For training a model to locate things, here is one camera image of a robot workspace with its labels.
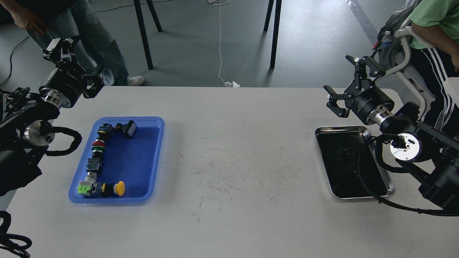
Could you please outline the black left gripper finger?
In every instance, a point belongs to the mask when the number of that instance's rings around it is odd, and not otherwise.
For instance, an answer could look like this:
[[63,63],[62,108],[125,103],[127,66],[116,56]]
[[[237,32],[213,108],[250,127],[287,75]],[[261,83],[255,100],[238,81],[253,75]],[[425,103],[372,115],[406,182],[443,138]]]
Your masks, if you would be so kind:
[[102,70],[92,75],[82,75],[82,81],[86,84],[86,87],[82,91],[82,95],[86,99],[95,98],[105,86]]
[[43,58],[55,65],[59,65],[60,63],[76,63],[74,46],[80,39],[79,35],[69,39],[53,39],[48,47],[43,50]]

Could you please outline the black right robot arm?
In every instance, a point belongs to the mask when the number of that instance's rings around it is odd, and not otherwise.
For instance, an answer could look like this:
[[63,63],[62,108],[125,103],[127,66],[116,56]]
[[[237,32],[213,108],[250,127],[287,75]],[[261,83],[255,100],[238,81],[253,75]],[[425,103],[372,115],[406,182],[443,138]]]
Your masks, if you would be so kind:
[[419,183],[418,191],[431,203],[440,207],[415,209],[396,204],[375,194],[366,183],[365,190],[379,203],[396,209],[432,216],[458,216],[458,142],[418,119],[419,106],[407,102],[395,114],[394,101],[375,84],[385,75],[373,57],[346,56],[355,69],[354,79],[344,90],[336,93],[325,85],[326,106],[340,118],[354,113],[365,125],[377,124],[378,137],[371,137],[366,146],[374,144],[377,165],[392,173],[408,173]]

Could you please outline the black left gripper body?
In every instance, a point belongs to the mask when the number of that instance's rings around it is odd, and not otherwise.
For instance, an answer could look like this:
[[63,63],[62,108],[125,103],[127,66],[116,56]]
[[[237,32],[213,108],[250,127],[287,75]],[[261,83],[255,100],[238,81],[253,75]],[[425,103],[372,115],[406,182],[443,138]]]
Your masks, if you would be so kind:
[[68,99],[63,107],[72,108],[87,87],[86,80],[82,78],[85,74],[85,69],[77,62],[60,62],[39,87],[39,93],[45,95],[56,90]]

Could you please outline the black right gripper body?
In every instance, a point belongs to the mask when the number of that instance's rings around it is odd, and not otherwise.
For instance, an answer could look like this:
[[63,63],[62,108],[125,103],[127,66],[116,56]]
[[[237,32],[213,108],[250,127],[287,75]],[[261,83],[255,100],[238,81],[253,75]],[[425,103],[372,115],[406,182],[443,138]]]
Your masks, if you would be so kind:
[[346,88],[346,116],[352,111],[365,125],[380,125],[394,108],[394,101],[377,86],[357,90],[355,86]]

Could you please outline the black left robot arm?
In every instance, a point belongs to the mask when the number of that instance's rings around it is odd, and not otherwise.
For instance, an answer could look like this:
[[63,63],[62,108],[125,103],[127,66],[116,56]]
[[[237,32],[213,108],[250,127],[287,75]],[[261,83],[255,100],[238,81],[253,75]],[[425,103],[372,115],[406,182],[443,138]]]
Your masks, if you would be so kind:
[[77,62],[74,47],[80,36],[53,39],[43,50],[55,64],[39,93],[17,88],[1,94],[1,195],[25,187],[42,174],[38,164],[46,156],[66,156],[82,142],[79,132],[55,127],[62,108],[72,108],[80,96],[90,99],[104,87],[103,66],[91,75]]

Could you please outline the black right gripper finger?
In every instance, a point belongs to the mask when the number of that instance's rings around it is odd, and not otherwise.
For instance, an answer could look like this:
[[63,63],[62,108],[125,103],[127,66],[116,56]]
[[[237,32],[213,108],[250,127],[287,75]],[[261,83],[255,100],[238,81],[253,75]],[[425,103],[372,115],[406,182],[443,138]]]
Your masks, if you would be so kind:
[[386,71],[373,57],[354,58],[346,55],[345,58],[355,67],[354,80],[349,85],[352,90],[367,90],[374,85],[374,80],[386,75]]
[[336,116],[340,118],[348,118],[350,109],[342,108],[339,107],[337,104],[337,101],[339,100],[350,100],[351,102],[354,101],[355,95],[354,94],[349,94],[349,93],[344,93],[344,94],[337,94],[331,86],[324,85],[323,88],[326,90],[328,93],[328,103],[326,103],[326,106],[333,111],[333,113],[336,114]]

